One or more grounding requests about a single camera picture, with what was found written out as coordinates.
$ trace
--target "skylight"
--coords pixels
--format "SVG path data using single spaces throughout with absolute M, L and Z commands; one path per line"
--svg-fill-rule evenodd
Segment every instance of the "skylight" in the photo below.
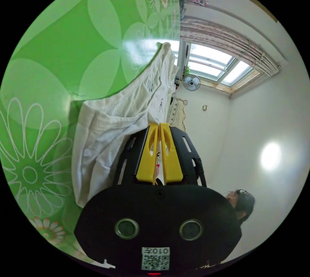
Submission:
M 240 61 L 234 69 L 223 79 L 223 83 L 231 85 L 238 77 L 240 77 L 243 72 L 249 68 L 249 65 Z

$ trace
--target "label sticker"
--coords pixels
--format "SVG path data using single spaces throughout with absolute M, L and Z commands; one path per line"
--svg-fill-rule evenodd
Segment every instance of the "label sticker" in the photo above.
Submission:
M 142 270 L 167 271 L 169 262 L 170 247 L 142 247 Z

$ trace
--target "white wall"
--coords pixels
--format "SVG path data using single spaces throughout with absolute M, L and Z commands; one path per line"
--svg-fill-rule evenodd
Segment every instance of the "white wall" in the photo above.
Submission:
M 227 259 L 231 260 L 264 242 L 302 190 L 310 167 L 310 81 L 297 48 L 279 22 L 248 0 L 209 2 L 214 9 L 187 5 L 185 14 L 227 26 L 261 45 L 275 60 L 283 56 L 288 61 L 279 74 L 230 100 L 225 142 L 209 187 L 222 194 L 243 188 L 256 198 L 252 216 L 242 225 L 242 239 Z M 208 127 L 205 130 L 212 134 Z M 202 136 L 198 140 L 200 146 L 209 143 Z M 281 162 L 266 172 L 260 155 L 271 141 L 281 149 Z

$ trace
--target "window frame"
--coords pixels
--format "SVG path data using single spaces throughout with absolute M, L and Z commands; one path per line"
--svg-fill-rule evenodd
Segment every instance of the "window frame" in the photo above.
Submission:
M 249 76 L 252 72 L 255 71 L 255 69 L 252 66 L 248 66 L 237 78 L 235 78 L 230 84 L 226 84 L 223 82 L 223 80 L 232 72 L 232 70 L 235 68 L 235 66 L 237 66 L 237 64 L 241 61 L 239 58 L 232 56 L 231 59 L 228 61 L 227 64 L 221 63 L 219 61 L 210 59 L 210 58 L 206 58 L 206 57 L 202 57 L 202 56 L 198 56 L 195 54 L 191 54 L 191 45 L 195 44 L 192 42 L 186 42 L 186 51 L 187 51 L 187 55 L 185 56 L 185 63 L 184 63 L 184 69 L 186 69 L 188 67 L 188 63 L 189 62 L 194 62 L 197 64 L 201 64 L 201 65 L 205 65 L 205 66 L 209 66 L 209 67 L 213 67 L 215 69 L 221 70 L 221 73 L 219 74 L 219 76 L 215 77 L 203 72 L 199 72 L 199 71 L 190 71 L 191 74 L 196 75 L 204 80 L 210 81 L 213 84 L 217 84 L 217 85 L 221 85 L 225 88 L 228 89 L 233 89 L 233 87 L 235 85 L 237 85 L 238 83 L 240 83 L 242 80 L 244 80 L 247 76 Z M 201 60 L 204 60 L 205 62 L 202 61 L 197 61 L 197 60 L 193 60 L 190 57 L 194 56 L 197 57 Z M 220 67 L 217 67 L 215 65 L 209 64 L 208 62 L 213 62 L 216 63 L 218 65 L 222 65 L 225 66 L 225 69 L 222 69 Z

